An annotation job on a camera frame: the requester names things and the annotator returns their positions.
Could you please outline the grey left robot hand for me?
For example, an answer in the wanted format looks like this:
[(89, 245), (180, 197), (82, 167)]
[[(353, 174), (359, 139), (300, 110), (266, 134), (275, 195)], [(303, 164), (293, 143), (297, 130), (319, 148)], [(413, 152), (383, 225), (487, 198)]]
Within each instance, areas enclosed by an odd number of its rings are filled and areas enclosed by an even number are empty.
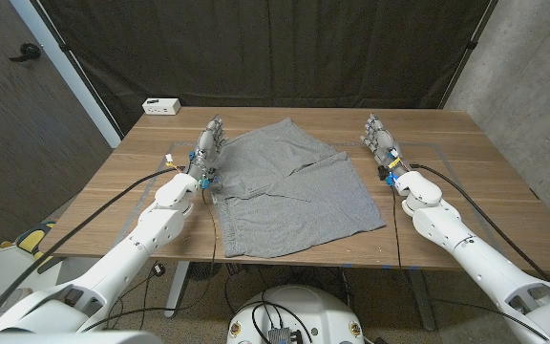
[(193, 177), (201, 189), (205, 189), (214, 180), (216, 158), (222, 150), (224, 141), (222, 118), (215, 115), (201, 132), (195, 149), (189, 154), (186, 174)]

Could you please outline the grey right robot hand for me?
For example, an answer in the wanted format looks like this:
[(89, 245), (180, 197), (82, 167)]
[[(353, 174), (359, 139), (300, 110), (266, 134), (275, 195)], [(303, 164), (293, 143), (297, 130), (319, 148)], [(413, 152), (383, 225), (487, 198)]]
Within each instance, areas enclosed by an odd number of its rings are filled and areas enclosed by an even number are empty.
[(360, 137), (374, 155), (378, 164), (378, 176), (387, 185), (394, 186), (398, 178), (411, 171), (403, 157), (401, 147), (385, 128), (375, 113), (371, 113), (365, 124), (365, 133)]

